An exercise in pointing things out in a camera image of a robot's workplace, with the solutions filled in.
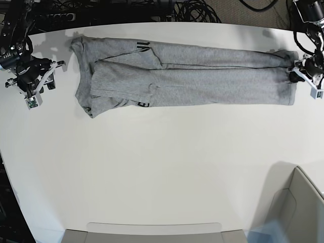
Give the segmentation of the black robot arm on image left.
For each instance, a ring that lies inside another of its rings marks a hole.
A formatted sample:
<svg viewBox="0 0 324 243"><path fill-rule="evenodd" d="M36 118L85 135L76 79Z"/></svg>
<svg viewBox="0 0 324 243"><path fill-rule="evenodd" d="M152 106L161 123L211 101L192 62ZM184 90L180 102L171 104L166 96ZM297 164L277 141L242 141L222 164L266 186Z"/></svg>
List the black robot arm on image left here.
<svg viewBox="0 0 324 243"><path fill-rule="evenodd" d="M6 86L16 85L28 98L41 92L47 83L45 74L55 64L32 55L29 32L35 25L34 7L35 1L11 1L1 30L1 70L10 70L16 76Z"/></svg>

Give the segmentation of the black robot arm on image right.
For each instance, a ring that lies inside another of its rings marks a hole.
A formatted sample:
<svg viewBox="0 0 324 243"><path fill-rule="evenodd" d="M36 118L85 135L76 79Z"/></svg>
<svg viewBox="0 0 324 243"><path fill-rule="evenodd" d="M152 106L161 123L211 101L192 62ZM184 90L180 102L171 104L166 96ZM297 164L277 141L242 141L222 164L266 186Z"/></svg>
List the black robot arm on image right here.
<svg viewBox="0 0 324 243"><path fill-rule="evenodd" d="M295 60L289 69L291 81L307 82L316 90L323 83L323 1L292 1L293 29L296 46L303 52L303 57ZM297 32L304 33L314 44L313 51L307 50L298 41Z"/></svg>

